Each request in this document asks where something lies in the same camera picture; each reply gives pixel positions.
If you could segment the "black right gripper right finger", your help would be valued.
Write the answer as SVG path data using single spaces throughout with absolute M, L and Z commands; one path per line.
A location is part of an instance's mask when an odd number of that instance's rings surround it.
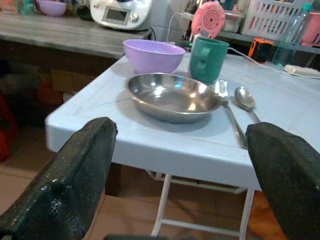
M 320 240 L 320 152 L 269 122 L 247 126 L 260 188 L 287 240 Z

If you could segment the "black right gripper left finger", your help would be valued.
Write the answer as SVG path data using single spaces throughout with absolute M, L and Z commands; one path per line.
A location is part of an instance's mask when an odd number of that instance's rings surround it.
M 105 189 L 117 133 L 108 117 L 76 131 L 0 215 L 0 240 L 82 240 Z

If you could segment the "stainless steel fork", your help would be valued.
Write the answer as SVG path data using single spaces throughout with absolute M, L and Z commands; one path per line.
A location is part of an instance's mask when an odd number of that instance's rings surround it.
M 224 110 L 230 120 L 233 127 L 234 134 L 238 141 L 238 144 L 243 149 L 248 149 L 247 139 L 242 131 L 238 121 L 236 120 L 232 109 L 229 106 L 229 94 L 228 94 L 228 82 L 226 80 L 217 80 L 214 84 L 214 90 L 221 98 L 220 104 L 224 107 Z

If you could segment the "stainless steel spoon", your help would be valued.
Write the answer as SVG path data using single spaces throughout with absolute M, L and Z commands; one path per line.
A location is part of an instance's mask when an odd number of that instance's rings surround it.
M 252 94 L 244 86 L 240 86 L 235 89 L 234 96 L 238 105 L 245 110 L 256 123 L 260 123 L 260 118 L 254 112 L 256 102 Z

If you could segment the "light blue folding table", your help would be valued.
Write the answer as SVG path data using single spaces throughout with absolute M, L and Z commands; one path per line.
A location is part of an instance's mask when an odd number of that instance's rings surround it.
M 154 119 L 137 110 L 126 89 L 126 79 L 134 74 L 128 59 L 122 57 L 48 115 L 47 147 L 56 152 L 88 121 L 109 117 L 118 128 L 113 162 L 165 174 L 153 234 L 165 222 L 171 177 L 180 176 L 246 191 L 240 230 L 232 232 L 245 240 L 253 195 L 260 185 L 225 110 L 220 107 L 192 124 Z M 320 77 L 293 76 L 273 64 L 259 66 L 231 54 L 226 56 L 219 77 L 227 81 L 230 96 L 238 86 L 251 92 L 262 121 L 301 136 L 320 152 Z

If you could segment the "orange and black device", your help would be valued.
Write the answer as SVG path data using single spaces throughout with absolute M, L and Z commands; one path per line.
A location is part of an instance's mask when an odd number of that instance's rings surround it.
M 248 57 L 260 64 L 264 64 L 272 52 L 274 42 L 268 39 L 255 37 L 251 43 Z

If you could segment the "clear plastic water bottle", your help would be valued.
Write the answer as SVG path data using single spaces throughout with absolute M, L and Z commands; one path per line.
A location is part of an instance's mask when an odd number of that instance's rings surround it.
M 304 37 L 311 18 L 313 5 L 306 3 L 298 16 L 295 16 L 285 31 L 283 39 L 279 43 L 272 63 L 278 67 L 289 65 L 297 52 L 298 46 Z

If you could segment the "green plastic mug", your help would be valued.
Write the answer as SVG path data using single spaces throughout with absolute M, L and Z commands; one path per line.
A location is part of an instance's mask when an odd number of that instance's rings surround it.
M 220 75 L 229 43 L 198 37 L 191 50 L 189 72 L 193 79 L 212 85 Z

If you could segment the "grey wooden counter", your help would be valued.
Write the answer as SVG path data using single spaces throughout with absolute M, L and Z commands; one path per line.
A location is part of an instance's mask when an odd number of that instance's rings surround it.
M 151 29 L 118 31 L 78 17 L 0 13 L 0 40 L 119 59 L 125 40 L 149 39 Z

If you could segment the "pink plastic container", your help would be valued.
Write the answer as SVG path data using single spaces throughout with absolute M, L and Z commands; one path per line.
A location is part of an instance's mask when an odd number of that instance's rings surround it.
M 310 13 L 309 24 L 300 44 L 320 48 L 320 12 Z

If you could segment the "purple plastic bowl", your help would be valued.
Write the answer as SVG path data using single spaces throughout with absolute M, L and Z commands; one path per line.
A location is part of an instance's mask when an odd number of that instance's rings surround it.
M 186 53 L 175 44 L 147 39 L 128 39 L 123 46 L 128 62 L 139 74 L 172 73 Z

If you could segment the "white plastic basket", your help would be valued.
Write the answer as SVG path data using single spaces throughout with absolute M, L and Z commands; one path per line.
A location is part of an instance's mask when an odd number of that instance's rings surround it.
M 248 0 L 242 35 L 279 41 L 290 21 L 315 0 Z

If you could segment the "small purple bowl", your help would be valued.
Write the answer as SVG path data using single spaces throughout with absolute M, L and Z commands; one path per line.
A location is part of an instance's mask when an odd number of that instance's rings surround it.
M 62 16 L 67 9 L 67 4 L 60 1 L 36 0 L 36 3 L 39 6 L 40 12 L 50 17 Z

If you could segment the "white kitchen appliance with display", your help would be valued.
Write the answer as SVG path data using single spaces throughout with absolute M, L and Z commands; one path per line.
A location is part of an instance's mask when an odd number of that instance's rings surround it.
M 153 0 L 90 0 L 92 19 L 101 26 L 123 31 L 150 27 Z

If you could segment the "pink round device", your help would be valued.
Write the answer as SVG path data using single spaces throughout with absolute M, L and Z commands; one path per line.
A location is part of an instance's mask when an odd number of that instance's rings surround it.
M 207 1 L 195 12 L 191 24 L 192 35 L 214 39 L 224 28 L 226 14 L 218 1 Z

